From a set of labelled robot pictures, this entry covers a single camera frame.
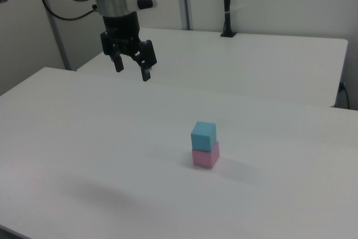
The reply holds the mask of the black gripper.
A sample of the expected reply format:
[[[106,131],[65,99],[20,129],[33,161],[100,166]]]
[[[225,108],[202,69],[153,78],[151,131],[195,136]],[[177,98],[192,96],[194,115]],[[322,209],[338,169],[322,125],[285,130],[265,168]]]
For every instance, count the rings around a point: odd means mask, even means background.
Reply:
[[[150,79],[150,70],[157,63],[151,40],[140,41],[137,12],[120,17],[103,17],[106,31],[101,34],[103,53],[109,56],[119,73],[124,69],[121,53],[131,56],[141,69],[142,80]]]

